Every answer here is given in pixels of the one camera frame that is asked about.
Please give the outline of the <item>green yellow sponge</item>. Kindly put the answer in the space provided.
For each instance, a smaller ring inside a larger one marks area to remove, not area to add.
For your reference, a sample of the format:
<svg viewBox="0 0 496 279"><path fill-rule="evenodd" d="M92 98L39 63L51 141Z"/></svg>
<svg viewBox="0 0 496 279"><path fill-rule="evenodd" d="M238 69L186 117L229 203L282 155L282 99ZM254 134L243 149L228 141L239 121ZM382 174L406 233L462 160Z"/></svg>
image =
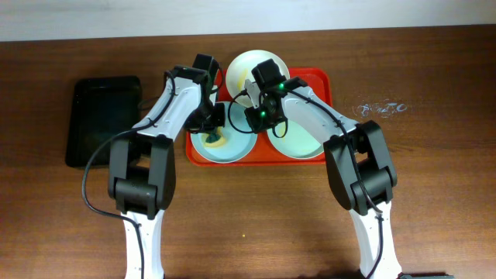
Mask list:
<svg viewBox="0 0 496 279"><path fill-rule="evenodd" d="M216 148L224 145L226 138L223 136L222 131L218 129L216 132L209 133L204 142L204 146L208 148Z"/></svg>

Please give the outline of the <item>light blue plate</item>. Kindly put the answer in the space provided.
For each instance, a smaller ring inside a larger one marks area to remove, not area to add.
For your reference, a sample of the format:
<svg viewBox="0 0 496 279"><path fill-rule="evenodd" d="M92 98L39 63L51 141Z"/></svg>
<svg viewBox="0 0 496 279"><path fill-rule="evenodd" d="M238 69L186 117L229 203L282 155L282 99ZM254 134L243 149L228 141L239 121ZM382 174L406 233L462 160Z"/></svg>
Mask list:
<svg viewBox="0 0 496 279"><path fill-rule="evenodd" d="M193 150L200 157L207 161L217 164L229 164L243 159L255 146L257 142L257 134L255 133L239 133L235 130L227 112L230 102L223 102L226 121L223 127L220 127L220 141L214 143L214 146L208 145L205 141L208 137L206 133L191 134L190 140Z"/></svg>

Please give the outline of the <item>light green plate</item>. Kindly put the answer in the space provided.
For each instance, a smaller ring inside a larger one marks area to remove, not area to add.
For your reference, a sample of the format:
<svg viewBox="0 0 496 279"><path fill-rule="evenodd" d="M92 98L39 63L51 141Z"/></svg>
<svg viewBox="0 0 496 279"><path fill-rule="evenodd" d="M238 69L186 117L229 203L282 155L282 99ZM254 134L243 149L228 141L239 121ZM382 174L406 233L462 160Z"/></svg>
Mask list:
<svg viewBox="0 0 496 279"><path fill-rule="evenodd" d="M279 153L293 159L309 160L324 152L321 143L291 120L279 123L274 129L268 129L267 136Z"/></svg>

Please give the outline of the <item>cream white plate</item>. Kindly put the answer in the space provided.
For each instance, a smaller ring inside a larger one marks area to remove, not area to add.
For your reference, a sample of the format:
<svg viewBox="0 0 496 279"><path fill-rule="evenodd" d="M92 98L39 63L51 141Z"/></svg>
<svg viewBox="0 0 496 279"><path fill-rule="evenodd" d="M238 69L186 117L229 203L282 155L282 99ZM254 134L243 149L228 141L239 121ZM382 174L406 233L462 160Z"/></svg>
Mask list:
<svg viewBox="0 0 496 279"><path fill-rule="evenodd" d="M237 103L246 108L253 106L258 108L260 106L259 101L256 101L256 104L254 105L251 99L252 97L257 98L260 93L260 89L258 88L251 71L255 66L269 59L272 59L275 62L282 75L287 79L290 78L290 72L284 61L276 54L266 50L249 50L241 53L229 65L226 72L226 87L232 98L235 98L241 91L246 89L246 81L250 82L249 89L247 90L248 95L239 96L236 99Z"/></svg>

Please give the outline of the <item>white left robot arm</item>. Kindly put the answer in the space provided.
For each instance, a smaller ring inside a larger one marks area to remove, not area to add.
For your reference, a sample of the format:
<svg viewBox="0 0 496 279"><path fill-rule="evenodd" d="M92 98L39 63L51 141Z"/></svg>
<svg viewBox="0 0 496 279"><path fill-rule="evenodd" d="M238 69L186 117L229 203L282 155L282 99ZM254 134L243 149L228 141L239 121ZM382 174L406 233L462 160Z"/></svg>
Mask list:
<svg viewBox="0 0 496 279"><path fill-rule="evenodd" d="M224 126L224 107L211 99L218 72L206 54L166 72L152 109L110 143L108 194L126 230L127 278L164 277L161 226L176 186L174 141L182 129L211 133Z"/></svg>

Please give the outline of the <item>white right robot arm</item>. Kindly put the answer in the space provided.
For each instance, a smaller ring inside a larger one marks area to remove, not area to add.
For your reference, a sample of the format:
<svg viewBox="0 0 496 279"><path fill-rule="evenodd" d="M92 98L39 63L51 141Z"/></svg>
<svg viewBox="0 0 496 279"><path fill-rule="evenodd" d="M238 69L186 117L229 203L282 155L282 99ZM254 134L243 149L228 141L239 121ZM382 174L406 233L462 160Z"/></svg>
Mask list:
<svg viewBox="0 0 496 279"><path fill-rule="evenodd" d="M399 278L402 268L391 232L393 187L398 176L384 134L374 121L359 123L321 100L299 77L281 74L274 60L255 66L246 83L252 106L245 111L255 133L291 120L324 149L331 191L349 212L365 278Z"/></svg>

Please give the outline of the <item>red plastic tray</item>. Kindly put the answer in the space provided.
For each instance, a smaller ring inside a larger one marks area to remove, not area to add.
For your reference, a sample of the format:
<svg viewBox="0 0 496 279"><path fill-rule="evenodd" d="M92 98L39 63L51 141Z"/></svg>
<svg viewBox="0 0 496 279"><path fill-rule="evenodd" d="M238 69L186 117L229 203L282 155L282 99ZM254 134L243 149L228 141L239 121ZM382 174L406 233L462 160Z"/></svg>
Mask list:
<svg viewBox="0 0 496 279"><path fill-rule="evenodd" d="M329 86L329 77L321 69L315 67L293 67L289 69L290 77L300 77L303 79L314 91L315 95L324 101L327 105L332 106L332 95ZM221 88L219 94L219 102L230 102L232 97L229 95L226 83ZM248 130L245 115L245 108L239 103L233 103L231 110L232 122L238 126L239 129ZM257 142L254 148L241 160L229 164L217 164L206 159L203 159L199 154L193 150L190 140L191 133L186 132L185 153L188 159L195 165L202 167L225 167L225 166L270 166L270 165L298 165L298 164L326 164L324 152L309 160L297 160L286 157L279 153L270 143L267 136L267 131L257 134Z"/></svg>

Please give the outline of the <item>black plastic tray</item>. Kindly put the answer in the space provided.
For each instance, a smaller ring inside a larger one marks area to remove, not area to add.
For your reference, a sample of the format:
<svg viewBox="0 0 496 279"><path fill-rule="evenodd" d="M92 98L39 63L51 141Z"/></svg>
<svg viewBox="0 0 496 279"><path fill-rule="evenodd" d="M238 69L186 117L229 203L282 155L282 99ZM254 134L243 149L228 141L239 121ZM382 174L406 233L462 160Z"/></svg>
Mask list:
<svg viewBox="0 0 496 279"><path fill-rule="evenodd" d="M140 120L141 100L142 88L136 76L79 80L74 86L66 165L85 167L102 143L131 129Z"/></svg>

